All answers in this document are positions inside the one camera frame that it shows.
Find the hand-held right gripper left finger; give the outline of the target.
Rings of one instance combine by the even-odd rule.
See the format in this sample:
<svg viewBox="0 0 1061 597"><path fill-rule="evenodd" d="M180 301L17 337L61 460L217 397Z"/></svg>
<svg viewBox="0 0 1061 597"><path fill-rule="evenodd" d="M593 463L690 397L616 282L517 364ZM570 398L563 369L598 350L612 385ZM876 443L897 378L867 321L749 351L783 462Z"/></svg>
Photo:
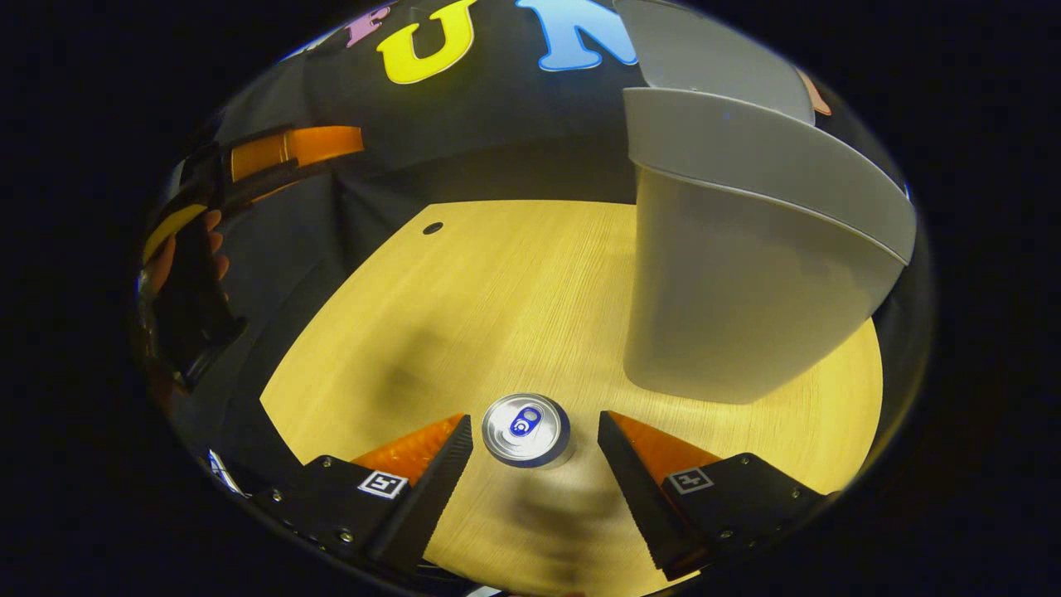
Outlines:
<svg viewBox="0 0 1061 597"><path fill-rule="evenodd" d="M319 456L250 501L340 561L414 575L472 450L470 416L456 412L353 460Z"/></svg>

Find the silver blue pop can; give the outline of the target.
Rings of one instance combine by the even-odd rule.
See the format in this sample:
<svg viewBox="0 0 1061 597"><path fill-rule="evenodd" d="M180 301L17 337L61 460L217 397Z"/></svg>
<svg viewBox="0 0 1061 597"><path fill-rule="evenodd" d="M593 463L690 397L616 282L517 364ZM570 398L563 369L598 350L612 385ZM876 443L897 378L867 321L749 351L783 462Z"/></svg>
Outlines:
<svg viewBox="0 0 1061 597"><path fill-rule="evenodd" d="M499 398L482 416L480 431L490 456L512 468L557 468L575 453L571 417L547 396L522 392Z"/></svg>

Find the white desktop garbage bin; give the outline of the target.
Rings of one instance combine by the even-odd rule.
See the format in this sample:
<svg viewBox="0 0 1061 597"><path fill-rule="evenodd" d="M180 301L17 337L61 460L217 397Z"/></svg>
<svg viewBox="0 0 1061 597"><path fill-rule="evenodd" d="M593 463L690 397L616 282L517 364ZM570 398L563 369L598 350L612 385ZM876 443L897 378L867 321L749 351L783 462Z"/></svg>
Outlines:
<svg viewBox="0 0 1061 597"><path fill-rule="evenodd" d="M914 258L895 166L827 129L837 99L761 41L667 0L615 0L644 84L623 91L636 170L624 370L746 404L827 358Z"/></svg>

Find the black backdrop cloth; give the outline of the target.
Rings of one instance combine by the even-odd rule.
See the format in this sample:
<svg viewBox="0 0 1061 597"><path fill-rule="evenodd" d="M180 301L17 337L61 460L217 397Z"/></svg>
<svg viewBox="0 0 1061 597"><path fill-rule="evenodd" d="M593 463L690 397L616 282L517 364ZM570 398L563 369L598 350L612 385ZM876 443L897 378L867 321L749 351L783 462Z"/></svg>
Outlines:
<svg viewBox="0 0 1061 597"><path fill-rule="evenodd" d="M145 354L143 264L141 352L152 393L191 457L241 484L285 481L303 468L269 422L263 390L334 292L428 206L630 205L633 284L636 170L623 91L644 78L614 1L372 0L318 43L269 66L201 126L162 204L182 159L206 143L224 147L286 124L348 125L361 128L366 150L222 215L220 253L230 268L220 284L246 328L193 391ZM859 115L808 76L841 106L827 129L846 140L871 136L884 165L899 170ZM899 180L909 192L901 170Z"/></svg>

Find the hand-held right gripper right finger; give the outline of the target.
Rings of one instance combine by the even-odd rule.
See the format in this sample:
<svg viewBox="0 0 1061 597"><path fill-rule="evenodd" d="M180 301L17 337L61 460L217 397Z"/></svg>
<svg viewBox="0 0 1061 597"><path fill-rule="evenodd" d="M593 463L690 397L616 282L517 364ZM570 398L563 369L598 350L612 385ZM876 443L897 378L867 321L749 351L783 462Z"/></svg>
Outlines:
<svg viewBox="0 0 1061 597"><path fill-rule="evenodd" d="M613 410L596 441L668 580L762 551L832 499L755 454L721 458Z"/></svg>

